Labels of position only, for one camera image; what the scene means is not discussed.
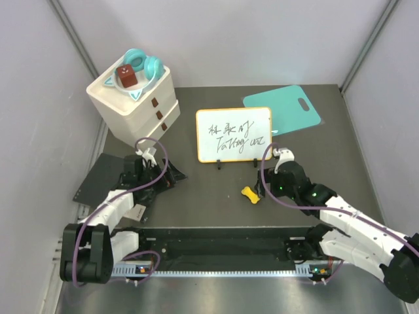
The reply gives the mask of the yellow-framed whiteboard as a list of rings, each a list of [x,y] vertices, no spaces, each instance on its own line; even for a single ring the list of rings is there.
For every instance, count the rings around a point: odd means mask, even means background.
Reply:
[[[198,161],[253,162],[271,159],[272,112],[268,107],[201,109],[195,114]]]

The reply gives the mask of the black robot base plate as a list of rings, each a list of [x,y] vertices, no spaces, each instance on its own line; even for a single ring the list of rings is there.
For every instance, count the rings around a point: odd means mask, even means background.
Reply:
[[[291,270],[298,263],[328,257],[316,227],[140,228],[141,251],[160,254],[158,270]]]

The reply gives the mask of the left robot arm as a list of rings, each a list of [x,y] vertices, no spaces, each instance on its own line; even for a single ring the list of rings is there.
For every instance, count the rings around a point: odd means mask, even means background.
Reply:
[[[64,228],[60,279],[104,284],[125,256],[144,258],[149,250],[144,239],[113,230],[135,206],[150,208],[160,193],[186,178],[168,160],[160,166],[139,155],[101,155],[81,186],[83,202],[100,212]]]

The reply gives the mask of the yellow bone-shaped eraser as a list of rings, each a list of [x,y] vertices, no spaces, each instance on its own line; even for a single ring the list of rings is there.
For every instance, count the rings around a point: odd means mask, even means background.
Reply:
[[[245,196],[252,204],[257,204],[260,201],[258,194],[252,191],[249,186],[245,186],[241,190],[241,194]]]

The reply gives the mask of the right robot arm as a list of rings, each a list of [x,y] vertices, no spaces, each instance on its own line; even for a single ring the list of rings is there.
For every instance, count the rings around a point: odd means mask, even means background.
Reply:
[[[293,207],[322,221],[323,234],[305,243],[307,254],[347,261],[375,276],[400,300],[418,301],[418,234],[407,236],[358,211],[323,184],[313,183],[293,160],[261,167],[255,188],[262,197],[293,201]]]

